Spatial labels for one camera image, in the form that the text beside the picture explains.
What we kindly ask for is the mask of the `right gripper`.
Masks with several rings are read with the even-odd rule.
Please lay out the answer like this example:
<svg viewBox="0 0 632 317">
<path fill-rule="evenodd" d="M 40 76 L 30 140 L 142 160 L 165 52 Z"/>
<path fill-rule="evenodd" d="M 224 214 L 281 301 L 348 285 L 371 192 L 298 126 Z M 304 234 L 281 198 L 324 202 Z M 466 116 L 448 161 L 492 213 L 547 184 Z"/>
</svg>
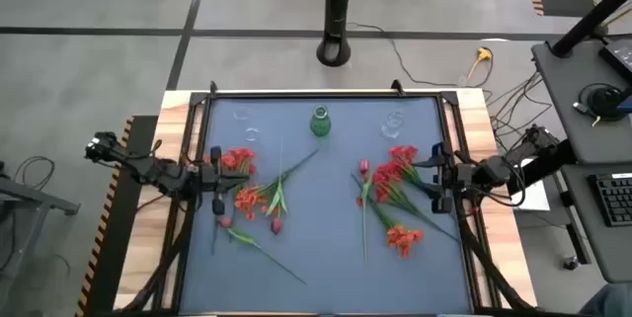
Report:
<svg viewBox="0 0 632 317">
<path fill-rule="evenodd" d="M 467 153 L 452 151 L 444 142 L 433 146 L 433 156 L 415 162 L 414 167 L 438 167 L 437 185 L 420 183 L 418 188 L 432 198 L 433 213 L 451 213 L 459 204 L 460 194 L 472 184 L 476 162 Z"/>
</svg>

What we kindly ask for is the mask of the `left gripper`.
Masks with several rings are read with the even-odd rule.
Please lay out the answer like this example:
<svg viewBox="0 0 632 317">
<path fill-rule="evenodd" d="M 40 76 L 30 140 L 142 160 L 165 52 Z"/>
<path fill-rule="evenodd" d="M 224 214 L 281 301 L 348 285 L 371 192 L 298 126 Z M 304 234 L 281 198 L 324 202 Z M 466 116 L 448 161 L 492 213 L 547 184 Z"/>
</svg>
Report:
<svg viewBox="0 0 632 317">
<path fill-rule="evenodd" d="M 225 189 L 221 186 L 221 156 L 222 151 L 219 146 L 211 147 L 208 158 L 201 161 L 198 171 L 200 175 L 200 190 L 204 193 L 213 193 L 211 209 L 214 215 L 225 214 L 225 203 L 221 197 L 225 192 Z M 231 179 L 241 183 L 233 188 L 234 194 L 248 188 L 248 183 L 243 182 L 250 180 L 249 175 L 233 175 Z"/>
</svg>

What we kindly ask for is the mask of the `orange artificial flower bunch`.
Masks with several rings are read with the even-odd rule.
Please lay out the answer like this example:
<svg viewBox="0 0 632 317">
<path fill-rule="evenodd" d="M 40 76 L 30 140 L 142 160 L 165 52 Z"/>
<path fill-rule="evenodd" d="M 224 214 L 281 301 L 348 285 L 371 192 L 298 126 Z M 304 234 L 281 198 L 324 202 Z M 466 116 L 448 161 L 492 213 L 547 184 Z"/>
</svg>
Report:
<svg viewBox="0 0 632 317">
<path fill-rule="evenodd" d="M 221 156 L 221 186 L 225 189 L 225 193 L 233 190 L 239 184 L 239 181 L 232 180 L 233 175 L 249 175 L 256 172 L 254 159 L 256 153 L 248 148 L 230 148 Z"/>
<path fill-rule="evenodd" d="M 283 185 L 300 166 L 309 161 L 317 152 L 317 149 L 313 150 L 292 167 L 281 171 L 268 184 L 251 185 L 240 189 L 234 200 L 235 208 L 244 213 L 249 220 L 255 219 L 256 206 L 259 206 L 265 215 L 280 217 L 282 214 L 287 214 Z"/>
<path fill-rule="evenodd" d="M 369 197 L 369 185 L 352 176 L 352 179 L 359 188 L 359 195 L 356 197 L 356 205 L 362 210 L 362 247 L 363 254 L 367 254 L 366 249 L 366 209 L 369 207 L 377 216 L 382 224 L 386 244 L 389 248 L 395 249 L 402 259 L 408 259 L 411 256 L 412 248 L 415 244 L 420 243 L 424 239 L 424 232 L 421 230 L 408 229 L 403 223 L 391 217 L 375 199 Z"/>
</svg>

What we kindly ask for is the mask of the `dark red artificial tulip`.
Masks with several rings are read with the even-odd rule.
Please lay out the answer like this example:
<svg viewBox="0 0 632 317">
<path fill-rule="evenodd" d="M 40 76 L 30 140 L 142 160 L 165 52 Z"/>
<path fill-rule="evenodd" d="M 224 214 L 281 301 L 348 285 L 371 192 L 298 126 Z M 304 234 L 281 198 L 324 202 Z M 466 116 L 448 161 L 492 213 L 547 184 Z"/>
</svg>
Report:
<svg viewBox="0 0 632 317">
<path fill-rule="evenodd" d="M 268 211 L 267 211 L 267 216 L 271 215 L 273 217 L 271 221 L 271 230 L 274 234 L 279 234 L 282 229 L 282 219 L 280 216 L 281 216 L 281 213 L 284 211 L 284 208 L 283 208 L 284 193 L 283 193 L 283 188 L 282 188 L 283 150 L 284 150 L 284 139 L 283 137 L 281 137 L 276 190 L 274 192 L 271 204 L 268 206 Z"/>
<path fill-rule="evenodd" d="M 361 202 L 361 213 L 362 213 L 362 251 L 363 251 L 363 260 L 366 262 L 367 261 L 366 200 L 367 200 L 369 189 L 371 187 L 371 179 L 372 179 L 372 175 L 370 173 L 369 161 L 367 159 L 361 159 L 359 162 L 358 170 L 362 178 L 361 191 L 360 191 L 360 202 Z"/>
<path fill-rule="evenodd" d="M 230 217 L 223 216 L 219 220 L 219 225 L 229 235 L 230 238 L 234 238 L 238 242 L 240 242 L 240 243 L 242 243 L 242 244 L 244 244 L 246 246 L 251 246 L 251 247 L 255 248 L 256 250 L 261 252 L 264 256 L 266 256 L 268 259 L 270 259 L 272 262 L 274 262 L 276 265 L 278 265 L 280 268 L 282 268 L 284 271 L 286 271 L 291 276 L 296 278 L 298 281 L 300 281 L 303 284 L 307 284 L 307 282 L 303 278 L 298 276 L 290 268 L 288 268 L 281 261 L 279 261 L 275 256 L 273 256 L 268 251 L 266 251 L 264 249 L 264 247 L 252 235 L 250 235 L 246 231 L 237 229 L 234 226 L 233 220 Z"/>
</svg>

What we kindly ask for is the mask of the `slim clear glass vase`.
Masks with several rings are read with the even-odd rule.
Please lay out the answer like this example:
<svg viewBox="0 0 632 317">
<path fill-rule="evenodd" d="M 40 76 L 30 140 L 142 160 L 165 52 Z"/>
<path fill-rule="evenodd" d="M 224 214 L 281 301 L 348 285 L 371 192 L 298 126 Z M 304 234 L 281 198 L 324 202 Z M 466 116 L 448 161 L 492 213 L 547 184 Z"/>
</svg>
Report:
<svg viewBox="0 0 632 317">
<path fill-rule="evenodd" d="M 249 107 L 240 106 L 233 112 L 239 132 L 247 142 L 256 142 L 261 133 L 256 126 L 254 115 Z"/>
</svg>

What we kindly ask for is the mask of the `ribbed clear glass vase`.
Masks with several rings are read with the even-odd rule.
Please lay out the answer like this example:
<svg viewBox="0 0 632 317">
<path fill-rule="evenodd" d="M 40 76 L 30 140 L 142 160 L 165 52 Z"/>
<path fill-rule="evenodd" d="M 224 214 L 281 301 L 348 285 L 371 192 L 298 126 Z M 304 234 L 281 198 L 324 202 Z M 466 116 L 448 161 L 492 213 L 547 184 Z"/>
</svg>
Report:
<svg viewBox="0 0 632 317">
<path fill-rule="evenodd" d="M 404 115 L 399 112 L 389 113 L 381 126 L 382 135 L 389 139 L 396 139 L 400 135 L 400 129 L 404 124 Z"/>
</svg>

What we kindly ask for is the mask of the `white paper sheet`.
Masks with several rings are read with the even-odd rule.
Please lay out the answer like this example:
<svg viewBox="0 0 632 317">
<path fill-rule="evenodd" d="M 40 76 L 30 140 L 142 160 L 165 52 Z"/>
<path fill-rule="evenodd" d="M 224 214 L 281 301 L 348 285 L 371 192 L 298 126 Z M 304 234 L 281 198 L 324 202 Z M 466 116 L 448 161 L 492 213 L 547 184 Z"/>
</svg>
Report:
<svg viewBox="0 0 632 317">
<path fill-rule="evenodd" d="M 527 164 L 532 162 L 533 159 L 525 158 L 520 162 L 520 167 L 525 168 Z M 518 203 L 522 198 L 522 190 L 518 190 L 517 193 L 511 195 L 512 203 Z M 515 207 L 517 210 L 529 210 L 529 211 L 548 211 L 550 210 L 548 197 L 545 191 L 543 180 L 540 180 L 534 184 L 531 184 L 525 189 L 525 199 L 523 203 Z"/>
</svg>

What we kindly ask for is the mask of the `black desk support beam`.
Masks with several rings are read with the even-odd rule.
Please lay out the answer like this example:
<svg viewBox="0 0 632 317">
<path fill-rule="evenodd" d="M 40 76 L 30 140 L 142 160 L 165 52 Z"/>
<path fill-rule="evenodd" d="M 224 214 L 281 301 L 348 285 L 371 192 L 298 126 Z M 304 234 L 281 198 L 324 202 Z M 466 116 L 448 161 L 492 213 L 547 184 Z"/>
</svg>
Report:
<svg viewBox="0 0 632 317">
<path fill-rule="evenodd" d="M 520 164 L 523 159 L 532 161 L 519 167 L 517 174 L 511 174 L 507 182 L 510 195 L 556 173 L 563 165 L 575 164 L 576 155 L 568 139 L 548 147 L 537 148 L 532 143 L 523 143 L 505 155 L 512 164 Z"/>
</svg>

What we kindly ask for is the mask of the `yellow power plug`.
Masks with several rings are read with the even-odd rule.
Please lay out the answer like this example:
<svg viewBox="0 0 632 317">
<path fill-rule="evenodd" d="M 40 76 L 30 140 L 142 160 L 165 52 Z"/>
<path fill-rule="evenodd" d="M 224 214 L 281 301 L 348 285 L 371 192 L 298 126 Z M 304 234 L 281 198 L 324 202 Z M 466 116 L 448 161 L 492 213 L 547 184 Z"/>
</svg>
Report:
<svg viewBox="0 0 632 317">
<path fill-rule="evenodd" d="M 492 51 L 489 48 L 487 48 L 485 46 L 479 47 L 478 50 L 477 50 L 476 59 L 474 60 L 474 62 L 470 66 L 468 73 L 466 75 L 464 75 L 464 76 L 459 78 L 459 85 L 461 87 L 465 87 L 466 84 L 468 83 L 468 81 L 470 80 L 470 78 L 472 77 L 473 72 L 475 71 L 476 67 L 481 62 L 491 61 L 492 59 L 493 59 L 493 54 L 492 54 Z"/>
</svg>

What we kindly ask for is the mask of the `black desk leg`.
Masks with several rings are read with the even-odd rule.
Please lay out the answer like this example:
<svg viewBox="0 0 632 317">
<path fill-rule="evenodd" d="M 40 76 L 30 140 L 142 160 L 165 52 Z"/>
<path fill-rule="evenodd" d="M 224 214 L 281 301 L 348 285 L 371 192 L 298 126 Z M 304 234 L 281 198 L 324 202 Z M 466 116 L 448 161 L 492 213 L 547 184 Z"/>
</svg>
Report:
<svg viewBox="0 0 632 317">
<path fill-rule="evenodd" d="M 569 222 L 565 224 L 565 230 L 567 231 L 571 240 L 572 247 L 574 249 L 574 255 L 579 258 L 581 266 L 589 265 L 592 260 L 586 244 L 586 239 L 581 233 L 580 225 L 575 219 L 573 207 L 575 206 L 570 192 L 563 185 L 561 174 L 555 173 L 553 175 L 553 181 L 559 194 L 559 199 L 564 207 L 564 210 L 569 218 Z"/>
</svg>

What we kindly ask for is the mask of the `black keyboard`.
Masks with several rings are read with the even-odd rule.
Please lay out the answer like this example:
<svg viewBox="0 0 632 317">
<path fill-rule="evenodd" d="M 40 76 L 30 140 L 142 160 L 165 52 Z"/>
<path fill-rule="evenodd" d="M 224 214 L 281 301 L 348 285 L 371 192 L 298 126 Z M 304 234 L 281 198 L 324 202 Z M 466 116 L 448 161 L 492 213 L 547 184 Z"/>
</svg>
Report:
<svg viewBox="0 0 632 317">
<path fill-rule="evenodd" d="M 588 181 L 604 223 L 632 226 L 632 173 L 592 174 Z"/>
</svg>

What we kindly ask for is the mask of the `black round desk device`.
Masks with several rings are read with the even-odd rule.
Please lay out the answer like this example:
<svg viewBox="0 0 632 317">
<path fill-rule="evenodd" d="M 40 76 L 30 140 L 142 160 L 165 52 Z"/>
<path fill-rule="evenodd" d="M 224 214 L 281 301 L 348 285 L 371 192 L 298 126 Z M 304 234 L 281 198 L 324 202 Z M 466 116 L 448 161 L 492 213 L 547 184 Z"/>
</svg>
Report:
<svg viewBox="0 0 632 317">
<path fill-rule="evenodd" d="M 615 122 L 632 115 L 632 86 L 619 89 L 605 83 L 585 86 L 573 103 L 575 111 L 592 118 L 592 127 L 600 122 Z"/>
</svg>

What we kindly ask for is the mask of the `grey metal stand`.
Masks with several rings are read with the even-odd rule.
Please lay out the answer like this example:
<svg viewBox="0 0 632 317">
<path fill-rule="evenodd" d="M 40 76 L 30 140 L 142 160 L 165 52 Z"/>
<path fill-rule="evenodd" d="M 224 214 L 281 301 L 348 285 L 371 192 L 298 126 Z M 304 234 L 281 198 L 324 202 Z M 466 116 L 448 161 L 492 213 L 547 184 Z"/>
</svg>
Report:
<svg viewBox="0 0 632 317">
<path fill-rule="evenodd" d="M 33 252 L 48 212 L 59 209 L 66 215 L 76 215 L 80 208 L 78 203 L 16 182 L 3 169 L 0 161 L 0 310 L 8 305 L 11 290 Z"/>
</svg>

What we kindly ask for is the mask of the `person's leg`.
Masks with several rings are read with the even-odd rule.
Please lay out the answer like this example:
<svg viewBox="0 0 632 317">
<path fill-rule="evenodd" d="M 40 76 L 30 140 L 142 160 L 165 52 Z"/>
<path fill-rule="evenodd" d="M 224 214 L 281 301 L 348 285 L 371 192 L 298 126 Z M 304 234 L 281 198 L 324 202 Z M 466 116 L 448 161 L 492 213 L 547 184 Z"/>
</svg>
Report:
<svg viewBox="0 0 632 317">
<path fill-rule="evenodd" d="M 603 286 L 579 312 L 592 317 L 632 317 L 632 282 Z"/>
</svg>

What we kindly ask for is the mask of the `black slanted stand pole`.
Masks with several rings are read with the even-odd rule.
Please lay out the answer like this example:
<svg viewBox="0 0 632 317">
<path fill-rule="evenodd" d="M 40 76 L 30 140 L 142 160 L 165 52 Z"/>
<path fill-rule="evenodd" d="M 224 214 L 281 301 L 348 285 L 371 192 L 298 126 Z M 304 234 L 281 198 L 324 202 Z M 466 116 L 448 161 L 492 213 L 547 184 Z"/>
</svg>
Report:
<svg viewBox="0 0 632 317">
<path fill-rule="evenodd" d="M 566 56 L 575 45 L 591 34 L 604 20 L 614 13 L 627 0 L 601 0 L 565 35 L 549 46 L 558 57 Z"/>
</svg>

